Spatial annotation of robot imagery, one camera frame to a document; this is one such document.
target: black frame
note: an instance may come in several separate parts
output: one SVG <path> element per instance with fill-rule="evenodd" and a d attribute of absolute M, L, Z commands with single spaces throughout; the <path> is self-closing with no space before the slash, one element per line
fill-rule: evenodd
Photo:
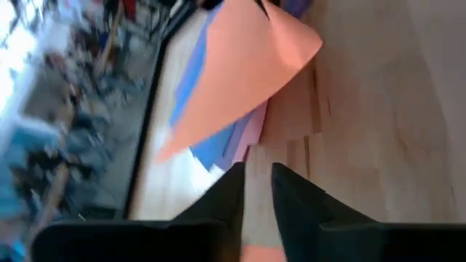
<path fill-rule="evenodd" d="M 130 185 L 127 188 L 127 193 L 125 197 L 125 204 L 122 210 L 122 214 L 115 217 L 116 219 L 128 219 L 131 212 L 131 205 L 134 200 L 134 193 L 137 189 L 138 182 L 138 173 L 141 169 L 141 158 L 146 152 L 146 140 L 147 132 L 151 122 L 152 110 L 154 109 L 154 104 L 156 102 L 156 92 L 159 86 L 160 74 L 162 73 L 162 65 L 165 60 L 165 53 L 167 45 L 170 42 L 173 35 L 178 31 L 178 29 L 190 18 L 196 11 L 197 5 L 195 1 L 187 1 L 175 15 L 171 23 L 168 24 L 166 33 L 162 36 L 162 41 L 160 46 L 155 53 L 157 57 L 154 74 L 152 76 L 151 88 L 149 90 L 149 97 L 146 103 L 146 110 L 144 112 L 143 124 L 141 127 L 141 134 L 139 136 L 138 148 L 136 149 L 136 155 L 133 161 L 133 171 L 131 174 Z"/>

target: wooden floor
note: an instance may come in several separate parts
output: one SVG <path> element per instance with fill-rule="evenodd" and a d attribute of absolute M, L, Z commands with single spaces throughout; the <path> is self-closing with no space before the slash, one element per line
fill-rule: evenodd
<path fill-rule="evenodd" d="M 323 48 L 270 101 L 246 165 L 245 242 L 278 246 L 270 168 L 282 162 L 379 221 L 466 221 L 466 2 L 315 0 Z M 134 219 L 171 218 L 221 172 L 185 151 L 150 158 L 205 14 L 172 40 Z"/>

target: colored paper stack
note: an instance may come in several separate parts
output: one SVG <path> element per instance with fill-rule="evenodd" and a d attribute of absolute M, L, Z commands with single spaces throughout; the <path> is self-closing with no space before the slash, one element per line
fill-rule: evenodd
<path fill-rule="evenodd" d="M 207 18 L 176 90 L 173 137 L 159 158 L 189 146 L 207 170 L 242 161 L 260 138 L 267 100 L 321 44 L 268 1 L 225 0 Z"/>

